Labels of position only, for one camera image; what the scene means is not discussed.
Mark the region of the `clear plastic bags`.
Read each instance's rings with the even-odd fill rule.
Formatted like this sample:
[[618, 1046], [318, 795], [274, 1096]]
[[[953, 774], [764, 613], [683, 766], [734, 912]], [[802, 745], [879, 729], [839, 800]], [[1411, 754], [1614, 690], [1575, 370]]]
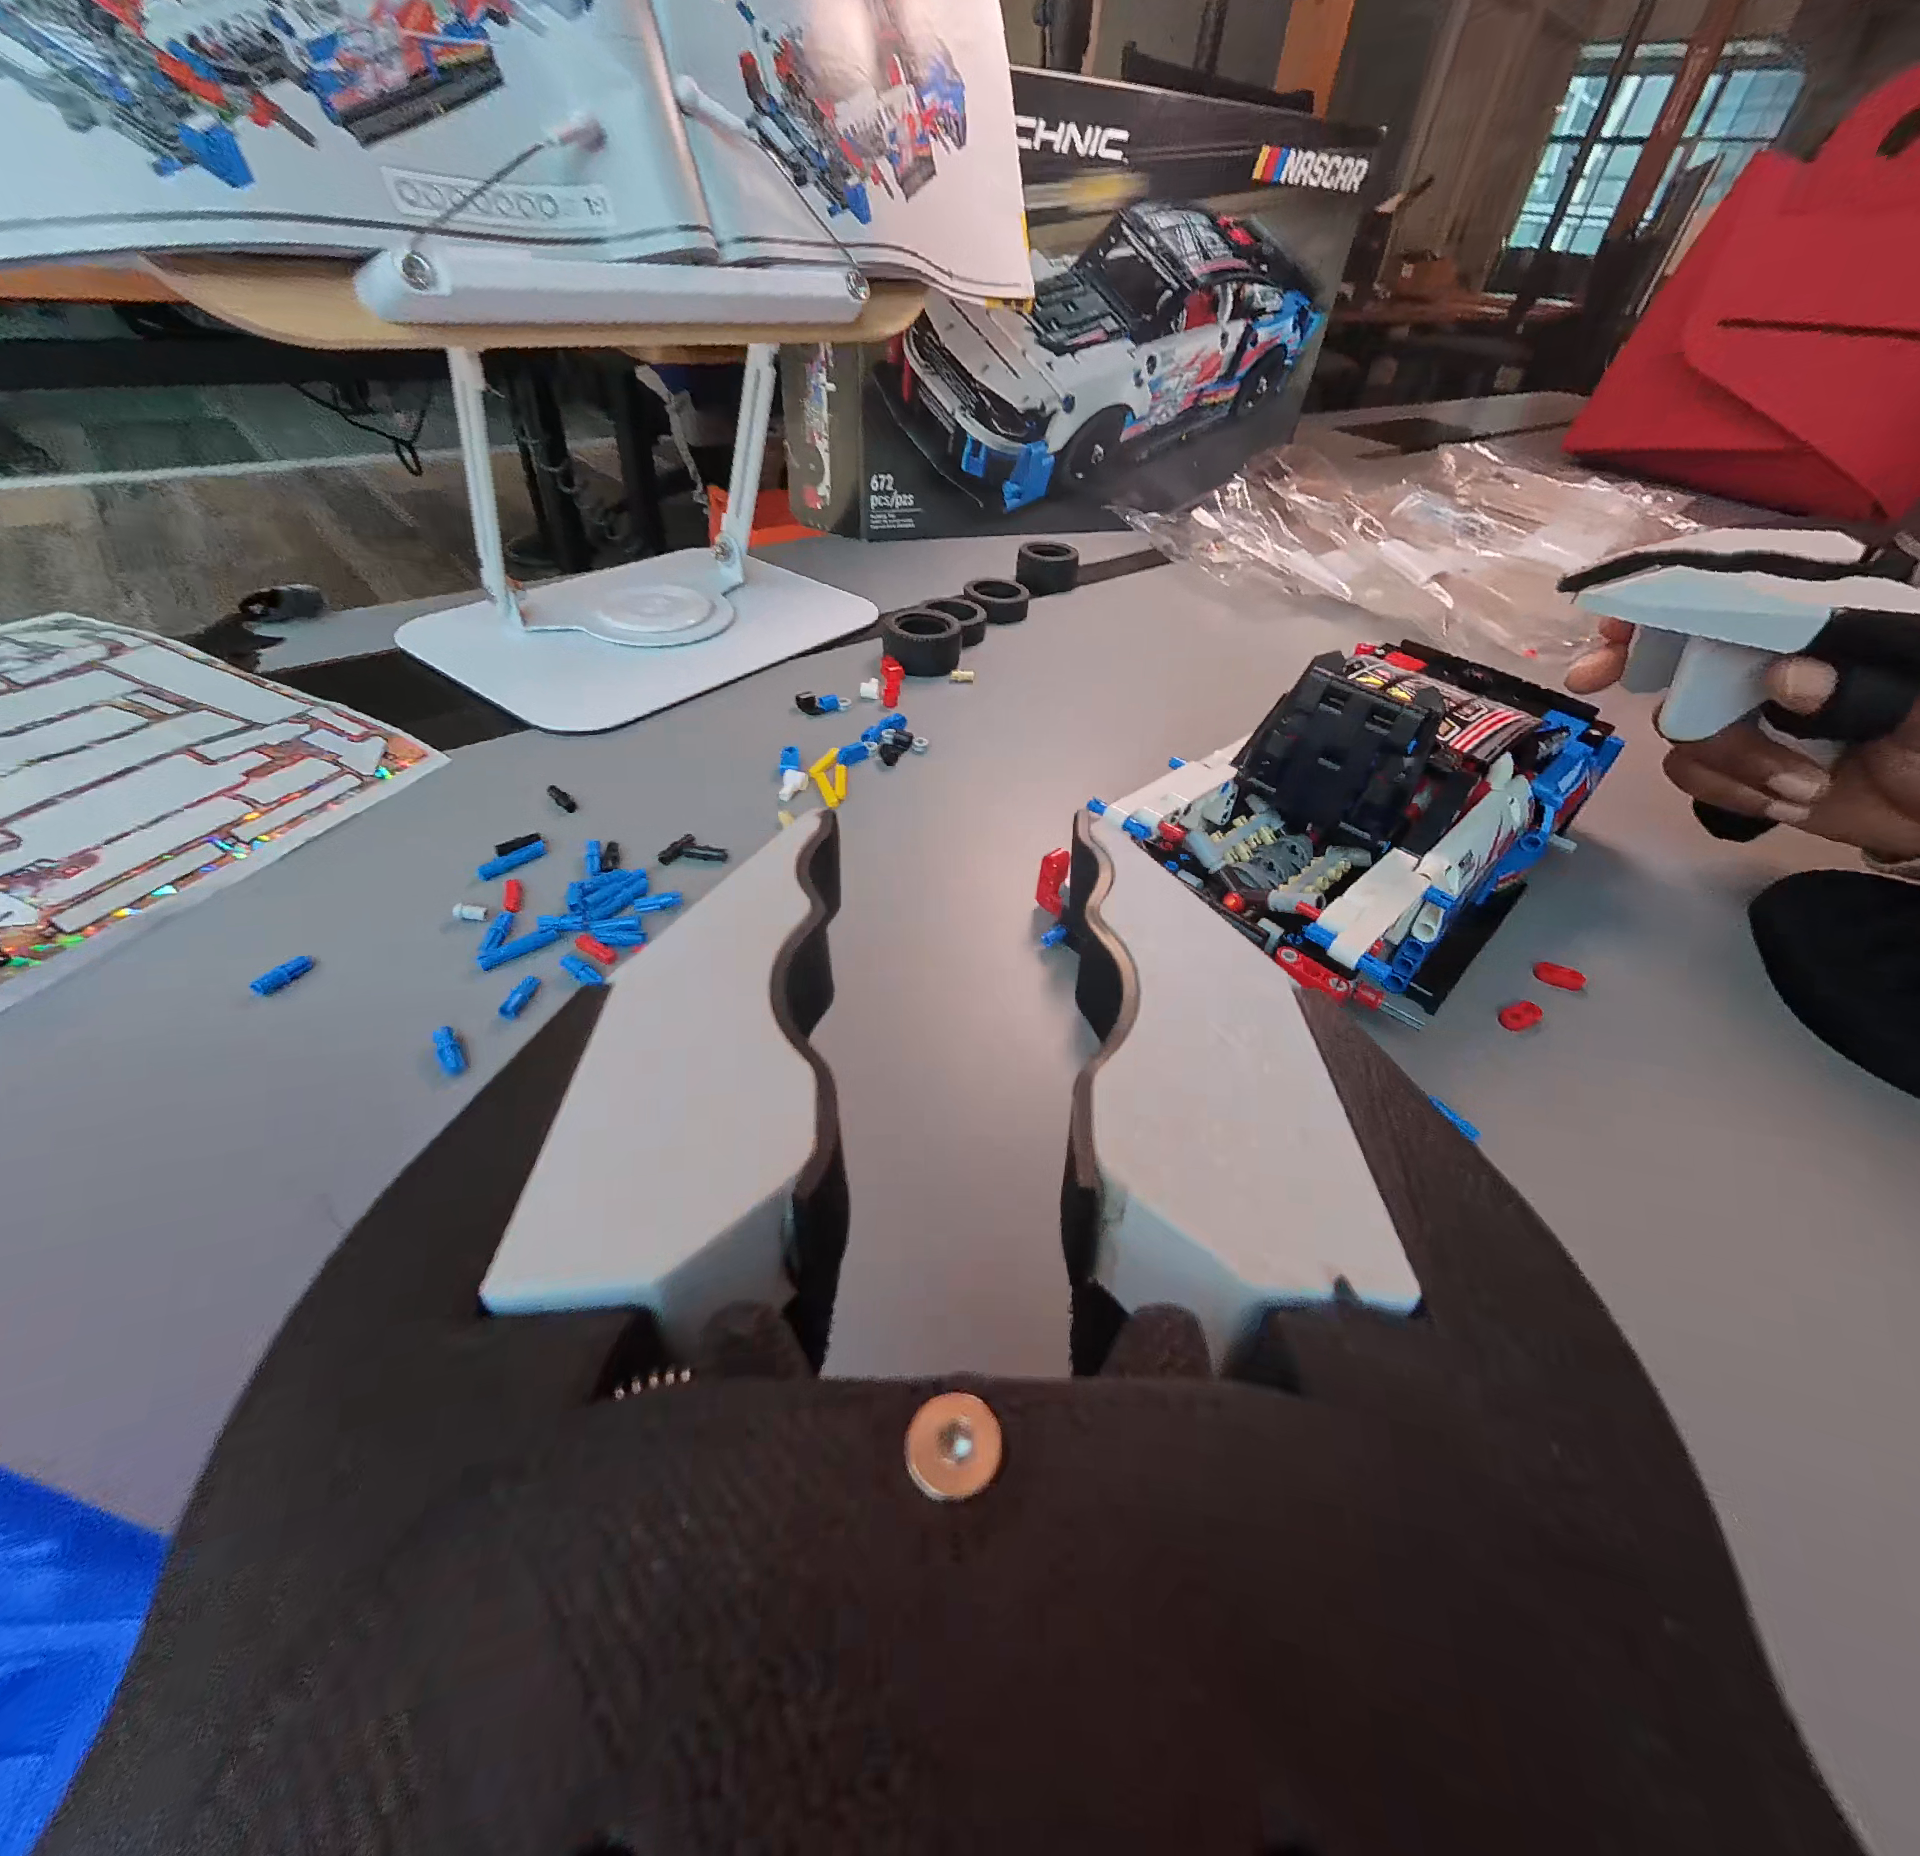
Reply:
[[1694, 532], [1691, 506], [1485, 442], [1354, 462], [1290, 445], [1179, 509], [1119, 515], [1228, 585], [1347, 604], [1453, 654], [1550, 666], [1590, 637], [1565, 574]]

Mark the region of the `grey desk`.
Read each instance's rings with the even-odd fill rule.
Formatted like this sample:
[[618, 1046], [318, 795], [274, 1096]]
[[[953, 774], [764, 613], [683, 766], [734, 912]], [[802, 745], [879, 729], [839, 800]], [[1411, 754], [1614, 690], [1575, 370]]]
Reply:
[[[855, 774], [837, 1001], [853, 1244], [837, 1374], [1062, 1374], [1058, 1195], [1082, 1048], [1034, 866], [1091, 795], [1234, 738], [1349, 615], [1149, 567], [988, 637], [921, 694], [917, 764]], [[779, 670], [611, 738], [495, 738], [4, 1012], [4, 1465], [168, 1529], [282, 1314], [349, 1226], [575, 997], [521, 1023], [450, 907], [552, 783], [649, 856], [774, 832]], [[1751, 894], [1835, 856], [1724, 845], [1661, 776], [1636, 701], [1571, 856], [1424, 1029], [1368, 1027], [1571, 1249], [1713, 1488], [1756, 1524], [1915, 1459], [1915, 1105], [1812, 1044], [1751, 954]], [[1536, 962], [1582, 971], [1560, 995]], [[1504, 1033], [1512, 1001], [1543, 1027]]]

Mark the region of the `black chair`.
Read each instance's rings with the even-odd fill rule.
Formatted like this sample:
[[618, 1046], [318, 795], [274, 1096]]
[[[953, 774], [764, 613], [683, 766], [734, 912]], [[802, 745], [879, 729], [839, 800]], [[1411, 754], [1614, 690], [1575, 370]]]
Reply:
[[1748, 923], [1788, 1012], [1834, 1054], [1915, 1098], [1917, 887], [1812, 868], [1765, 887]]

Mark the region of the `open instruction booklet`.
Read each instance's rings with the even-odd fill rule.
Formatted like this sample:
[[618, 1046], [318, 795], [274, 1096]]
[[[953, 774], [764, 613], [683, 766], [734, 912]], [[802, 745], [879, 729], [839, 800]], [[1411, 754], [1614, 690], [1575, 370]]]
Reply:
[[3, 0], [4, 264], [831, 264], [1034, 290], [999, 0]]

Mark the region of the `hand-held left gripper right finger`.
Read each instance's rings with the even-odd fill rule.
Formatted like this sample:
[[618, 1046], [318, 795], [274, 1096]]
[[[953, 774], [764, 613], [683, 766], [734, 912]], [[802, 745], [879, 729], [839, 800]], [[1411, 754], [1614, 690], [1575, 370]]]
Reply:
[[1091, 1374], [1142, 1308], [1186, 1313], [1213, 1369], [1276, 1311], [1418, 1314], [1306, 993], [1087, 812], [1062, 922], [1091, 1036], [1062, 1182], [1071, 1371]]

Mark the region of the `white book stand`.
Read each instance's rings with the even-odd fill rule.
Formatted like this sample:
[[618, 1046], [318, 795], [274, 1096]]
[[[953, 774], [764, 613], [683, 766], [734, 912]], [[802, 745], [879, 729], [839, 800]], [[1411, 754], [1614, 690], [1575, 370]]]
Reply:
[[[775, 578], [750, 550], [785, 342], [877, 335], [918, 307], [914, 243], [829, 217], [779, 170], [743, 99], [674, 78], [615, 36], [606, 63], [547, 36], [504, 110], [453, 118], [438, 161], [379, 154], [358, 180], [384, 220], [322, 237], [315, 175], [285, 207], [168, 249], [199, 307], [262, 311], [272, 338], [444, 351], [488, 606], [468, 604], [401, 648], [493, 705], [557, 734], [671, 707], [859, 628], [842, 591]], [[483, 418], [483, 359], [596, 344], [642, 363], [743, 351], [722, 519], [706, 548], [630, 552], [525, 589], [506, 571]]]

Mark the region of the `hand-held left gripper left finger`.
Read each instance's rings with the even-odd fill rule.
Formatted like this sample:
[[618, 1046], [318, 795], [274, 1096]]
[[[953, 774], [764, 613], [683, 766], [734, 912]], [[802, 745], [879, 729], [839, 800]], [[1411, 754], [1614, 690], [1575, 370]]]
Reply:
[[848, 1185], [813, 1033], [839, 835], [796, 817], [610, 982], [479, 1284], [491, 1314], [648, 1311], [687, 1359], [713, 1314], [761, 1307], [826, 1363]]

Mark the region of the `used sticker sheet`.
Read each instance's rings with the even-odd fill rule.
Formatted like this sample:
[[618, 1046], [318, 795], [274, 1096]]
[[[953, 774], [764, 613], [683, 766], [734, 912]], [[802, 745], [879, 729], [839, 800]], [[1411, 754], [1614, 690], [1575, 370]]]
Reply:
[[6, 624], [4, 1005], [442, 764], [379, 718], [187, 643], [71, 613]]

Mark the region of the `toy car set box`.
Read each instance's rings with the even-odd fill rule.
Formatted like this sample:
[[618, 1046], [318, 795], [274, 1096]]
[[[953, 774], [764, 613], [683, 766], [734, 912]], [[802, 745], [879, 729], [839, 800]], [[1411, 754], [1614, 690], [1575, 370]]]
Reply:
[[785, 488], [865, 544], [1167, 511], [1292, 435], [1379, 124], [1018, 67], [1034, 290], [779, 353]]

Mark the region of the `red felt bag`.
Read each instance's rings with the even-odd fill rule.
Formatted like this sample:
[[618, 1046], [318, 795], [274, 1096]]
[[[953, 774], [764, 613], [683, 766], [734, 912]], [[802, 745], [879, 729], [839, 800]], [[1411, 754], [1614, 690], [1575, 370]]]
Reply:
[[1812, 154], [1758, 152], [1647, 302], [1562, 449], [1790, 518], [1917, 500], [1917, 68]]

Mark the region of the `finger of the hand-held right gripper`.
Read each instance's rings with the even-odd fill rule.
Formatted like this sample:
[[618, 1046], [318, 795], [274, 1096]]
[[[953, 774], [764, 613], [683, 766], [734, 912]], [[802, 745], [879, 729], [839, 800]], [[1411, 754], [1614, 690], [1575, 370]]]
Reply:
[[1579, 594], [1656, 569], [1750, 571], [1802, 581], [1863, 574], [1910, 589], [1910, 539], [1904, 536], [1863, 539], [1844, 529], [1696, 529], [1566, 573], [1558, 591]]
[[1641, 629], [1792, 654], [1808, 649], [1835, 613], [1914, 617], [1917, 591], [1863, 573], [1656, 567], [1582, 591], [1578, 607]]

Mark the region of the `brick-built toy race car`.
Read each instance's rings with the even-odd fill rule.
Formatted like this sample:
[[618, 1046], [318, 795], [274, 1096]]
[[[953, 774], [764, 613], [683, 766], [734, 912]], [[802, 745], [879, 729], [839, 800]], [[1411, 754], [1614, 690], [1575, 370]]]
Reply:
[[1313, 659], [1234, 749], [1084, 812], [1298, 989], [1422, 1027], [1619, 752], [1571, 694], [1361, 643]]

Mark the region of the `blue cloth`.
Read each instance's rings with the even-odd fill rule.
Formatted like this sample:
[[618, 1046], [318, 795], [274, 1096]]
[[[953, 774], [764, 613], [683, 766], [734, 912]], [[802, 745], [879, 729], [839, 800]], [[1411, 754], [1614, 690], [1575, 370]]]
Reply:
[[156, 1594], [166, 1536], [3, 1472], [3, 1849], [46, 1829]]

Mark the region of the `person's right hand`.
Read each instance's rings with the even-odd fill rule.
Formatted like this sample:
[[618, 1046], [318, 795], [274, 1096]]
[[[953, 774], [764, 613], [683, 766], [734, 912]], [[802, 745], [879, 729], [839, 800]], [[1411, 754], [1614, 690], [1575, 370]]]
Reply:
[[[1602, 618], [1594, 643], [1571, 664], [1565, 690], [1593, 696], [1619, 683], [1633, 637], [1633, 625]], [[1808, 656], [1765, 670], [1765, 696], [1779, 712], [1813, 715], [1834, 690], [1835, 670]], [[1744, 723], [1704, 743], [1668, 747], [1663, 770], [1684, 795], [1716, 812], [1799, 828], [1878, 864], [1915, 864], [1915, 705], [1894, 734], [1846, 747], [1829, 764], [1813, 764]]]

